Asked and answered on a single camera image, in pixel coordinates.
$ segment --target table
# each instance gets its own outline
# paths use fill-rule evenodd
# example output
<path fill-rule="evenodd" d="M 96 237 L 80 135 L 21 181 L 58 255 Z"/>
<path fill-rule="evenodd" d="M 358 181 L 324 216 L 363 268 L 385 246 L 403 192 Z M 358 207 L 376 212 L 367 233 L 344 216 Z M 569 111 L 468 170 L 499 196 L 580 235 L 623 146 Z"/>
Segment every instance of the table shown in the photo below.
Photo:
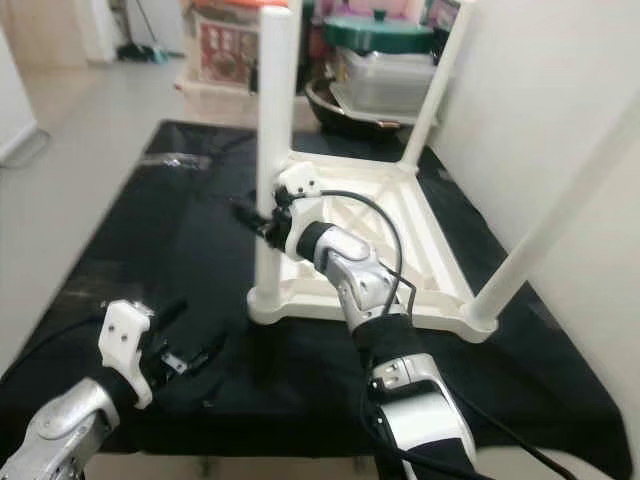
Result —
<path fill-rule="evenodd" d="M 294 144 L 379 161 L 395 161 L 403 150 L 396 139 L 328 133 L 297 134 Z M 229 200 L 255 188 L 255 149 L 253 131 L 162 123 L 26 346 L 123 297 L 154 308 L 186 298 L 189 311 L 172 327 L 185 352 L 194 340 L 227 333 L 219 358 L 197 379 L 170 384 L 151 408 L 127 414 L 106 451 L 311 457 L 372 451 L 357 422 L 362 370 L 344 324 L 290 318 L 260 327 L 247 318 L 254 238 L 232 218 Z M 477 291 L 505 252 L 442 172 L 427 149 L 420 184 Z M 533 290 L 523 288 L 500 320 L 479 345 L 448 333 L 420 336 L 448 382 L 524 438 L 629 478 L 617 406 Z M 99 322 L 70 328 L 0 385 L 1 462 L 37 408 L 99 364 L 99 328 Z M 510 444 L 461 408 L 478 447 Z"/>

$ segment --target green lid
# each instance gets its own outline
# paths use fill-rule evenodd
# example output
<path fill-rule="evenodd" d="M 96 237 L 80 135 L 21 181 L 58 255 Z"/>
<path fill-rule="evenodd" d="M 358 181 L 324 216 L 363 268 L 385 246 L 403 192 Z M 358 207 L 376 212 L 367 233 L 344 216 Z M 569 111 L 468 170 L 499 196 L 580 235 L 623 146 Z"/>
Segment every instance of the green lid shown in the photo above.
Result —
<path fill-rule="evenodd" d="M 328 17 L 324 25 L 327 42 L 357 52 L 427 53 L 433 42 L 431 28 L 385 18 L 383 11 L 375 11 L 374 17 Z"/>

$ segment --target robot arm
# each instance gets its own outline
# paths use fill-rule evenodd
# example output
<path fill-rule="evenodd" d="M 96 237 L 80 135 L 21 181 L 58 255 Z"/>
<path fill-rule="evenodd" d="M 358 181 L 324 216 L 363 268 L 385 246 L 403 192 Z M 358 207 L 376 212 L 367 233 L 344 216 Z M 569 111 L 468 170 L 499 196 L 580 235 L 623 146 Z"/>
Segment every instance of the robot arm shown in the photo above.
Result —
<path fill-rule="evenodd" d="M 482 478 L 473 472 L 469 428 L 435 361 L 404 306 L 395 297 L 389 303 L 394 275 L 368 242 L 323 221 L 318 185 L 310 163 L 296 164 L 277 179 L 271 219 L 240 204 L 236 217 L 291 259 L 312 262 L 336 288 L 367 375 L 373 408 L 365 428 L 403 459 L 406 476 Z"/>
<path fill-rule="evenodd" d="M 120 424 L 122 412 L 144 409 L 153 392 L 176 376 L 194 375 L 219 342 L 188 361 L 171 351 L 165 328 L 186 308 L 158 316 L 139 303 L 111 302 L 99 339 L 103 366 L 44 405 L 31 419 L 20 448 L 0 468 L 4 480 L 75 480 Z"/>

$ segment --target floor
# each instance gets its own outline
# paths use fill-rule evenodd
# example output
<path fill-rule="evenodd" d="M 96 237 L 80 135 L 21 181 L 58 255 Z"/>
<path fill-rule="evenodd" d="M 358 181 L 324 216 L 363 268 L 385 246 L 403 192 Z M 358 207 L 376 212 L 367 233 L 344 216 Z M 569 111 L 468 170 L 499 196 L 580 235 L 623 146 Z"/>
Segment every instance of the floor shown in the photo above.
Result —
<path fill-rule="evenodd" d="M 0 370 L 19 351 L 161 119 L 193 119 L 173 87 L 180 61 L 91 70 L 23 72 L 36 117 L 51 140 L 22 167 L 0 170 Z M 255 125 L 255 110 L 225 95 L 200 120 Z M 297 125 L 314 128 L 304 103 Z M 553 454 L 583 480 L 607 478 Z M 498 479 L 558 478 L 515 448 L 486 449 L 478 469 Z M 97 455 L 90 480 L 373 479 L 370 459 L 211 458 Z"/>

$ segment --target plastic storage box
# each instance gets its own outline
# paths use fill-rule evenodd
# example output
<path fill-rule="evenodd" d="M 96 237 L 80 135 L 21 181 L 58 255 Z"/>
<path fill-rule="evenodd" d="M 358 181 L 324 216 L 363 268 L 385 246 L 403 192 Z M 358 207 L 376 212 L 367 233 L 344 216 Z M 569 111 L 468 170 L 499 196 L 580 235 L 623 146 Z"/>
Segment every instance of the plastic storage box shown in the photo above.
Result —
<path fill-rule="evenodd" d="M 392 118 L 417 115 L 436 66 L 430 55 L 372 52 L 361 56 L 338 48 L 333 69 L 349 109 Z"/>

